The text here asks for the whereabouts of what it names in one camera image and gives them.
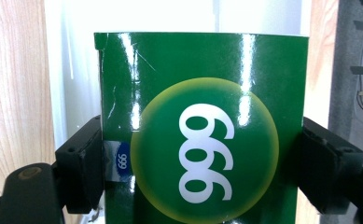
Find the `wooden panel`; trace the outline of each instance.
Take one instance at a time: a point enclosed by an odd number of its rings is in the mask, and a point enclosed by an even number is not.
[[[304,116],[328,127],[330,85],[339,0],[312,1]],[[319,223],[319,214],[300,191],[298,224]]]
[[[0,195],[7,175],[54,162],[43,0],[0,1]]]

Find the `small 999 label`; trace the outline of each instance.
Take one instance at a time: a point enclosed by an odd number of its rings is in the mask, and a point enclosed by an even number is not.
[[[105,180],[127,182],[132,175],[130,145],[125,142],[105,141]]]

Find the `green circle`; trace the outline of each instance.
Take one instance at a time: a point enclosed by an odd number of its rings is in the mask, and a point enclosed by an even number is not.
[[[211,138],[230,151],[233,166],[224,170],[225,158],[215,153],[208,169],[224,176],[231,185],[231,197],[215,183],[210,197],[201,203],[187,202],[179,191],[181,176],[187,171],[180,162],[179,149],[188,139],[179,128],[179,118],[191,105],[213,105],[231,120],[234,136],[225,139],[226,125],[216,119]],[[187,120],[190,129],[201,130],[207,119]],[[264,195],[272,182],[279,154],[278,135],[269,110],[252,92],[242,91],[233,82],[201,77],[183,81],[161,92],[144,109],[140,131],[133,133],[132,168],[137,185],[159,211],[187,223],[218,223],[248,211]],[[191,161],[203,161],[203,148],[187,152]],[[189,191],[202,191],[202,181],[186,184]]]

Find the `green box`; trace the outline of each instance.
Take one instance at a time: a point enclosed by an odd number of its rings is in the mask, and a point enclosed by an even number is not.
[[[95,34],[107,223],[294,223],[308,38]]]

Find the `printed logo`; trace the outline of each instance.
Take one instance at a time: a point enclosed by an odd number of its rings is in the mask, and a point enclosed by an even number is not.
[[[133,133],[132,168],[164,215],[219,223],[253,207],[272,182],[278,136],[269,110],[225,79],[173,85],[144,109]]]

